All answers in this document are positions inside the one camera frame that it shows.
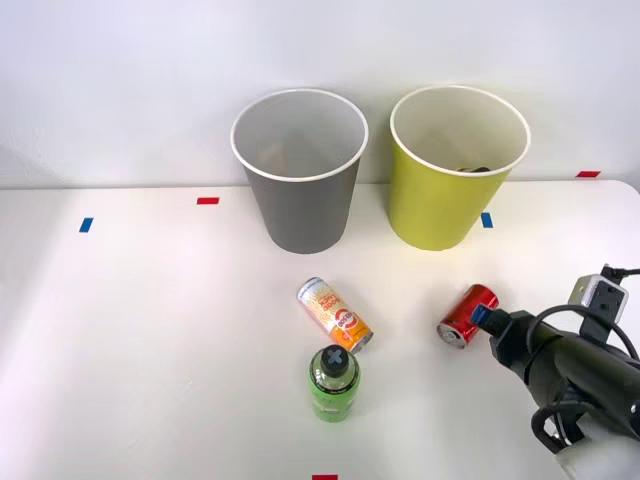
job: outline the cup rim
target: cup rim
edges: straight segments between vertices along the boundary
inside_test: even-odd
[[[238,148],[236,147],[236,142],[235,142],[235,133],[236,133],[236,128],[238,127],[238,123],[240,122],[240,120],[242,119],[242,117],[249,112],[249,110],[251,110],[253,107],[255,107],[256,105],[258,105],[259,103],[271,98],[271,97],[276,97],[278,95],[285,95],[288,93],[294,93],[294,92],[307,92],[307,93],[319,93],[322,95],[327,95],[329,97],[333,97],[337,100],[342,101],[343,103],[347,104],[349,107],[351,107],[353,109],[353,111],[356,112],[356,114],[358,115],[358,117],[360,118],[360,120],[362,121],[362,125],[364,126],[364,135],[363,135],[363,139],[362,139],[362,145],[360,146],[360,148],[358,149],[358,151],[356,152],[356,154],[349,159],[347,162],[345,162],[344,164],[340,165],[338,168],[335,168],[333,170],[330,170],[328,172],[325,173],[321,173],[320,175],[313,175],[310,177],[283,177],[280,175],[273,175],[271,173],[265,172],[263,170],[260,170],[259,168],[255,167],[254,165],[251,165],[247,160],[245,160],[242,155],[240,155],[240,152],[238,151]],[[302,183],[302,182],[312,182],[315,180],[322,180],[323,178],[327,178],[327,177],[332,177],[334,175],[337,175],[338,173],[346,170],[347,168],[349,168],[351,165],[353,165],[355,162],[357,162],[360,157],[362,156],[362,153],[364,152],[364,149],[367,146],[367,143],[369,142],[369,125],[367,123],[367,119],[365,118],[364,114],[360,111],[360,109],[350,100],[347,100],[346,98],[333,93],[333,92],[329,92],[327,90],[322,90],[319,88],[288,88],[286,90],[279,90],[277,92],[273,92],[273,93],[269,93],[267,95],[264,95],[263,97],[258,98],[257,100],[254,100],[253,102],[251,102],[249,105],[247,105],[245,108],[242,109],[242,111],[240,112],[240,114],[238,115],[238,117],[234,120],[233,125],[231,127],[231,149],[233,150],[234,155],[236,156],[236,158],[238,160],[240,160],[240,163],[242,163],[242,165],[244,165],[244,167],[248,168],[249,170],[251,170],[253,173],[256,173],[262,177],[265,178],[269,178],[271,180],[277,180],[280,182],[291,182],[291,183]]]
[[[525,130],[526,135],[527,135],[527,142],[526,142],[524,148],[522,149],[522,153],[520,153],[520,156],[518,158],[516,158],[510,164],[505,165],[504,167],[499,168],[497,170],[491,170],[490,172],[473,173],[473,172],[458,172],[456,170],[448,170],[446,168],[439,167],[437,165],[434,165],[432,163],[427,162],[426,160],[423,160],[418,155],[416,155],[411,150],[409,150],[406,147],[406,145],[404,143],[402,143],[402,141],[400,140],[400,137],[398,136],[398,133],[396,132],[395,116],[396,116],[396,113],[398,112],[398,109],[402,106],[402,104],[404,102],[409,100],[414,95],[417,95],[417,94],[422,93],[422,92],[427,91],[427,90],[446,90],[446,89],[469,90],[469,91],[472,91],[472,92],[475,92],[475,93],[480,93],[480,94],[486,95],[486,96],[488,96],[488,97],[490,97],[490,98],[492,98],[494,100],[497,100],[498,102],[502,103],[505,107],[507,107],[509,110],[511,110],[511,112],[520,120],[520,123],[524,127],[524,130]],[[531,131],[529,129],[529,124],[527,123],[527,120],[518,111],[518,109],[516,107],[514,107],[512,104],[507,102],[505,99],[503,99],[503,98],[501,98],[501,97],[499,97],[499,96],[497,96],[497,95],[495,95],[495,94],[493,94],[491,92],[487,92],[486,90],[482,90],[482,89],[476,88],[476,87],[470,87],[470,86],[467,86],[467,85],[431,85],[431,86],[422,87],[422,88],[419,88],[417,90],[414,90],[412,92],[407,93],[404,97],[402,97],[398,101],[398,103],[396,103],[395,107],[393,107],[393,110],[391,112],[391,118],[389,119],[389,125],[391,127],[391,135],[393,135],[393,139],[395,140],[395,142],[412,159],[414,159],[418,163],[421,163],[425,167],[429,167],[429,168],[431,168],[433,170],[436,170],[438,172],[446,173],[448,175],[454,175],[454,176],[458,176],[458,177],[468,177],[468,178],[492,177],[494,175],[499,175],[501,173],[508,172],[509,170],[512,170],[516,165],[518,165],[522,161],[522,159],[527,155],[527,152],[529,151],[529,147],[531,146]]]

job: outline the gray paper cup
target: gray paper cup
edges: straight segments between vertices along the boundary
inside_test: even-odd
[[[362,112],[323,90],[273,93],[240,113],[231,147],[276,245],[317,253],[340,240],[368,138]]]

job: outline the white wall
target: white wall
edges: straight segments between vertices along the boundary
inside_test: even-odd
[[[514,176],[640,187],[638,18],[632,0],[5,0],[0,186],[245,183],[231,123],[290,86],[362,108],[359,181],[382,181],[395,101],[460,82],[528,118]]]

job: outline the paper cup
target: paper cup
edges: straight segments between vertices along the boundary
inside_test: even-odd
[[[362,112],[323,90],[277,92],[240,113],[231,146],[278,246],[316,253],[340,240],[368,137]]]
[[[531,141],[511,104],[464,86],[406,95],[391,113],[391,133],[391,226],[423,250],[462,241]],[[471,172],[482,167],[489,171]]]

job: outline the yellow-green paper cup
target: yellow-green paper cup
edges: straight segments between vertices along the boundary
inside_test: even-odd
[[[391,113],[391,133],[391,226],[423,250],[460,243],[531,142],[515,107],[457,85],[406,95]],[[489,171],[472,172],[482,167]]]

